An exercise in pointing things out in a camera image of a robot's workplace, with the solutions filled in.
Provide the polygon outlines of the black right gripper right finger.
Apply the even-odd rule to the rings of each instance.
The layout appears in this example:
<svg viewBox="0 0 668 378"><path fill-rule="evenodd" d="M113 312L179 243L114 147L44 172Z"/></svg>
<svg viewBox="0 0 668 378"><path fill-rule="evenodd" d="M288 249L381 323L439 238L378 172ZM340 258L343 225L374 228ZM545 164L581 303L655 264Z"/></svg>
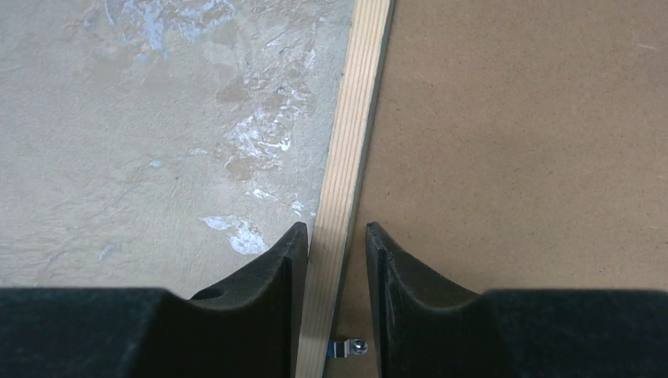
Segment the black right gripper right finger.
<svg viewBox="0 0 668 378"><path fill-rule="evenodd" d="M667 294L468 290L366 227L382 377L664 377Z"/></svg>

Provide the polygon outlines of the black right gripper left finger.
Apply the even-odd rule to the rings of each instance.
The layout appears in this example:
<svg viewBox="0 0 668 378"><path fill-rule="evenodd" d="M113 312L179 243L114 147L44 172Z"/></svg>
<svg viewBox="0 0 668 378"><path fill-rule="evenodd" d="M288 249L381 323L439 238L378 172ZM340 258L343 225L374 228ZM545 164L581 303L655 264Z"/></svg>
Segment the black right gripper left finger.
<svg viewBox="0 0 668 378"><path fill-rule="evenodd" d="M155 287L1 291L4 377L293 377L308 235L184 299Z"/></svg>

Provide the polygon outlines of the brown frame backing board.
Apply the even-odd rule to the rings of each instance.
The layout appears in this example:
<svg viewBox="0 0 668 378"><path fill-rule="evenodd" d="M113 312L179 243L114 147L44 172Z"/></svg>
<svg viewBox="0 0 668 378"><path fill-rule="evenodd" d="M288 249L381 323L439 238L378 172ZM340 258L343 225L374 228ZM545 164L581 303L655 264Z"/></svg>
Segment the brown frame backing board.
<svg viewBox="0 0 668 378"><path fill-rule="evenodd" d="M666 2L397 1L327 377L382 377L370 223L478 294L667 294Z"/></svg>

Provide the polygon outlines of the metal frame turn clip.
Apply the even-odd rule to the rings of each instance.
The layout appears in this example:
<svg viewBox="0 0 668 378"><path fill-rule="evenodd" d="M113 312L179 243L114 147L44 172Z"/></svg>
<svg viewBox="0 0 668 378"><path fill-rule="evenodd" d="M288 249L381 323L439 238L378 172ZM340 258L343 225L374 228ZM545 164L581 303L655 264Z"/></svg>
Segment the metal frame turn clip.
<svg viewBox="0 0 668 378"><path fill-rule="evenodd" d="M349 358L362 356L367 353L369 344L364 339L349 338L345 340L330 340L328 342L328 358Z"/></svg>

